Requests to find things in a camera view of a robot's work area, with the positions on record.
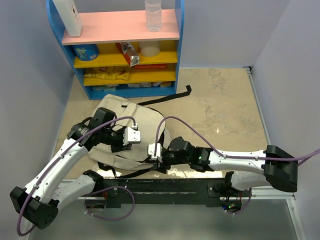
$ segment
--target blue shelf bottom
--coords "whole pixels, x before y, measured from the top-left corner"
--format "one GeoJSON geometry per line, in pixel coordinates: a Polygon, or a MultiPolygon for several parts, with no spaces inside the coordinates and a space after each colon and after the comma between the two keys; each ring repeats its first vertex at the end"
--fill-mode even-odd
{"type": "Polygon", "coordinates": [[[92,91],[90,86],[85,87],[89,93],[90,100],[103,99],[105,95],[112,94],[123,98],[166,96],[175,94],[175,86],[169,87],[128,87],[126,84],[119,85],[115,91],[92,91]]]}

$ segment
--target yellow snack package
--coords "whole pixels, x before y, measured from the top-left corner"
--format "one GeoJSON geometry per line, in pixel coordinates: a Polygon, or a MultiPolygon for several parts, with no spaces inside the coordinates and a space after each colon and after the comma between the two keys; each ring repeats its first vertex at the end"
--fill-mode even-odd
{"type": "Polygon", "coordinates": [[[91,67],[85,70],[85,78],[106,80],[128,80],[131,67],[129,66],[101,66],[91,67]]]}

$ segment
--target pink shelf board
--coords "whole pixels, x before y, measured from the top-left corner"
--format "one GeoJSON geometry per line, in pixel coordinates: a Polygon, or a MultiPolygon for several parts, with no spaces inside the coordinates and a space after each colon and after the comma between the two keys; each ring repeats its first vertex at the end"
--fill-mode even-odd
{"type": "Polygon", "coordinates": [[[65,31],[63,45],[178,40],[180,38],[174,9],[162,10],[162,28],[158,32],[148,31],[144,10],[85,12],[80,13],[79,16],[83,24],[81,36],[70,37],[65,31]]]}

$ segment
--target paper roll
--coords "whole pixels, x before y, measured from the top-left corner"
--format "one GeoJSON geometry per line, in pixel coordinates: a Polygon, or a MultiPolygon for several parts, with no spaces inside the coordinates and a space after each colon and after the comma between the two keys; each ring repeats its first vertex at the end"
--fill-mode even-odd
{"type": "Polygon", "coordinates": [[[144,57],[154,57],[160,53],[160,41],[140,41],[139,53],[144,57]]]}

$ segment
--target shelf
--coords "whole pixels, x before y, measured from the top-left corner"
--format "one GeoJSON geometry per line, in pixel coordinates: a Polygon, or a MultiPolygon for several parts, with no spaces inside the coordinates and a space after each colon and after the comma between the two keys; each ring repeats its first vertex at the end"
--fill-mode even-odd
{"type": "MultiPolygon", "coordinates": [[[[138,42],[132,42],[133,47],[138,50],[138,42]]],[[[81,61],[77,57],[74,60],[76,69],[95,68],[107,66],[128,66],[124,56],[120,53],[115,43],[98,44],[99,56],[91,61],[81,61]]],[[[178,62],[176,43],[174,40],[160,42],[161,52],[157,56],[140,56],[140,65],[144,64],[175,64],[178,62]]]]}
{"type": "Polygon", "coordinates": [[[136,98],[136,97],[152,97],[152,96],[166,96],[175,94],[175,87],[137,87],[129,88],[126,85],[116,87],[116,91],[91,91],[90,99],[99,100],[103,99],[105,95],[112,94],[123,98],[136,98]]]}
{"type": "Polygon", "coordinates": [[[165,69],[136,69],[132,68],[128,80],[106,80],[99,78],[85,77],[84,86],[99,86],[108,84],[135,84],[146,82],[173,82],[176,80],[174,64],[170,64],[165,69]]]}
{"type": "Polygon", "coordinates": [[[62,45],[178,40],[180,38],[174,9],[162,10],[162,28],[157,32],[148,31],[144,10],[84,12],[79,13],[79,16],[83,25],[81,36],[70,37],[65,31],[62,45]]]}

